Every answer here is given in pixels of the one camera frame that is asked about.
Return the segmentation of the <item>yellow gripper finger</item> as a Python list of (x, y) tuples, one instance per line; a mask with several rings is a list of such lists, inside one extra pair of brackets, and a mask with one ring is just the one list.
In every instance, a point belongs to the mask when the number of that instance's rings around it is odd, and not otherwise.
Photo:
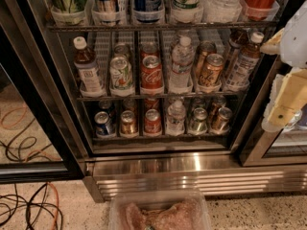
[(272, 38), (260, 47), (260, 52), (266, 55), (279, 55), (280, 43), (284, 29), (280, 29)]
[(283, 127), (306, 104), (307, 69), (293, 68), (282, 81), (268, 120), (273, 125)]

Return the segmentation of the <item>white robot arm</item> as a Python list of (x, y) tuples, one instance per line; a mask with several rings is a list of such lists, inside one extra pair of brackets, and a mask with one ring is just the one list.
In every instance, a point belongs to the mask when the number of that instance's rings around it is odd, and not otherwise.
[(260, 50), (280, 55), (281, 61), (292, 67), (285, 76), (275, 77), (261, 124), (265, 131), (277, 132), (307, 104), (307, 1)]

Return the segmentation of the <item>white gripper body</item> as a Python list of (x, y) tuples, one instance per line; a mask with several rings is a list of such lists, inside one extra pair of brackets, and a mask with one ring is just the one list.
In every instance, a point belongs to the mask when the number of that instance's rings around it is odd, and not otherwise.
[(282, 81), (284, 79), (283, 75), (277, 74), (275, 79), (272, 82), (272, 89), (270, 93), (270, 102), (267, 104), (266, 109), (264, 111), (261, 127), (267, 132), (277, 132), (282, 130), (283, 132), (289, 132), (295, 128), (296, 123), (302, 117), (302, 111), (298, 110), (295, 114), (292, 115), (292, 119), (285, 126), (277, 126), (273, 125), (269, 122), (269, 114), (272, 111), (275, 99), (282, 85)]

